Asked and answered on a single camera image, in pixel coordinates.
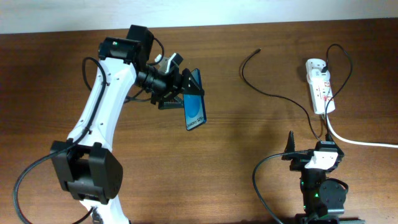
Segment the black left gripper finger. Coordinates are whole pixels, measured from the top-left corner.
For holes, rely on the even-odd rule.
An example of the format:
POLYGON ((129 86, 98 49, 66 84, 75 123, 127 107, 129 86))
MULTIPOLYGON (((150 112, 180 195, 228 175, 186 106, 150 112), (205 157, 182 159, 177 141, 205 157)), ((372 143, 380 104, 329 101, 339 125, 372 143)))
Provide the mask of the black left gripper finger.
POLYGON ((204 96, 205 91, 201 84, 201 76, 199 69, 190 71, 185 68, 182 71, 182 94, 204 96))
POLYGON ((159 110, 179 109, 184 107, 183 100, 175 96, 170 100, 161 100, 158 105, 159 110))

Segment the blue Samsung Galaxy smartphone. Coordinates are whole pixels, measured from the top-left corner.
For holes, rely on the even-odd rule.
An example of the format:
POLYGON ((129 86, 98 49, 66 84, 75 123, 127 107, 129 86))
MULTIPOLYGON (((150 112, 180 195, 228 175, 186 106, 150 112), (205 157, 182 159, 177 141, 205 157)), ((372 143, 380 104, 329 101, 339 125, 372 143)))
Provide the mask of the blue Samsung Galaxy smartphone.
POLYGON ((192 131, 206 123, 204 96, 183 95, 186 130, 192 131))

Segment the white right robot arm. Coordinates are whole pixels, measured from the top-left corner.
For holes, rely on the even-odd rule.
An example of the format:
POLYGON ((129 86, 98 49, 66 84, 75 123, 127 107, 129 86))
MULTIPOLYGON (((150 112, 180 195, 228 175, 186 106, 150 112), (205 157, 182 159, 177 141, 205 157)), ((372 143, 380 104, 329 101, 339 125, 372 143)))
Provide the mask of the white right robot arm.
POLYGON ((290 161, 289 169, 300 172, 303 213, 295 216, 296 223, 365 223, 360 218, 341 218, 349 186, 342 180, 328 177, 344 158, 344 152, 330 135, 318 141, 313 149, 297 151, 294 133, 288 135, 282 160, 290 161))

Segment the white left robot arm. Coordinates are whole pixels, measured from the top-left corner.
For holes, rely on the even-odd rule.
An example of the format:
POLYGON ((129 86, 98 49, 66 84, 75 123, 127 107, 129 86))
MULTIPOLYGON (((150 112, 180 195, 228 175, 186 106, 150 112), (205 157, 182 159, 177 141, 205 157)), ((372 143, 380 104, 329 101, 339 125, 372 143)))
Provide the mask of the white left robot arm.
POLYGON ((206 123, 199 69, 180 69, 182 57, 159 55, 149 62, 153 33, 131 26, 123 39, 107 37, 99 45, 98 70, 90 96, 66 141, 50 152, 62 190, 88 210, 94 223, 128 223, 118 197, 123 167, 112 153, 119 115, 132 86, 150 93, 159 109, 181 108, 186 129, 206 123))

